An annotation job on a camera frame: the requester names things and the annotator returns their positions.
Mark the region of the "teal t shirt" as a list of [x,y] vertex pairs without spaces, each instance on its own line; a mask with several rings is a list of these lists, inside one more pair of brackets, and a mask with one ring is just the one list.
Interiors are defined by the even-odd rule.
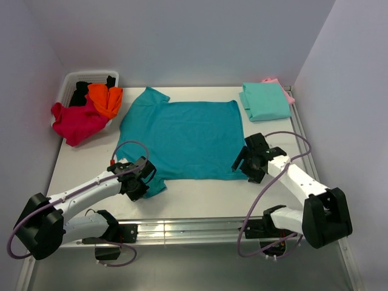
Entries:
[[238,103],[172,102],[170,97],[147,87],[123,118],[117,159],[136,161],[149,151],[156,174],[145,197],[166,188],[166,180],[240,180],[232,170],[244,146]]

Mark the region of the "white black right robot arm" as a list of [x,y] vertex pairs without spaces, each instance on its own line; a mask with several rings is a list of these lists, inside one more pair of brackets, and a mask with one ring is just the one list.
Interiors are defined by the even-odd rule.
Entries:
[[280,239],[302,235],[315,249],[324,247],[353,232],[353,225],[345,193],[329,188],[309,176],[294,164],[280,147],[271,147],[266,137],[257,133],[245,139],[232,170],[240,170],[249,182],[259,184],[266,175],[280,182],[301,203],[302,210],[285,205],[271,207],[260,219],[246,217],[239,236],[247,239]]

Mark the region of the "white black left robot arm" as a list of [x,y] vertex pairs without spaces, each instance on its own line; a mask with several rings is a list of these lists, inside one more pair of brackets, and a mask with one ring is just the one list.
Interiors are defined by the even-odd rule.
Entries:
[[79,216],[92,205],[125,195],[135,202],[148,191],[156,167],[141,156],[136,162],[122,159],[111,164],[96,178],[62,193],[33,195],[26,203],[12,232],[30,256],[41,260],[66,243],[89,239],[93,243],[119,244],[122,234],[118,220],[106,210]]

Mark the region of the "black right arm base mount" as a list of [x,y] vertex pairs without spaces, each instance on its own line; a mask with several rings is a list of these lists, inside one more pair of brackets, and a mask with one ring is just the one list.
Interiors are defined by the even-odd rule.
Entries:
[[[259,249],[251,253],[244,253],[241,248],[241,240],[243,236],[246,239],[261,239],[261,238],[278,238],[277,241],[265,242],[264,246],[259,244]],[[287,249],[287,241],[292,238],[298,239],[296,243]],[[259,255],[265,259],[272,258],[274,261],[289,256],[300,244],[303,239],[302,235],[297,235],[289,230],[276,229],[274,226],[268,226],[264,222],[264,218],[261,219],[249,219],[247,222],[243,222],[239,228],[239,234],[237,238],[237,254],[242,258],[249,258],[255,255]]]

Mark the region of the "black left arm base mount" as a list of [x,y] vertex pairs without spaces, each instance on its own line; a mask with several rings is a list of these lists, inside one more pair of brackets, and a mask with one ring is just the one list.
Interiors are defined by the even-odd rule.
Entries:
[[[137,257],[137,251],[132,244],[136,242],[138,235],[138,225],[129,224],[110,226],[100,237],[89,237],[81,240],[82,244],[96,245],[95,258],[99,262],[107,265],[124,265],[134,262]],[[131,250],[133,257],[129,262],[118,263],[118,259],[124,254],[125,250]]]

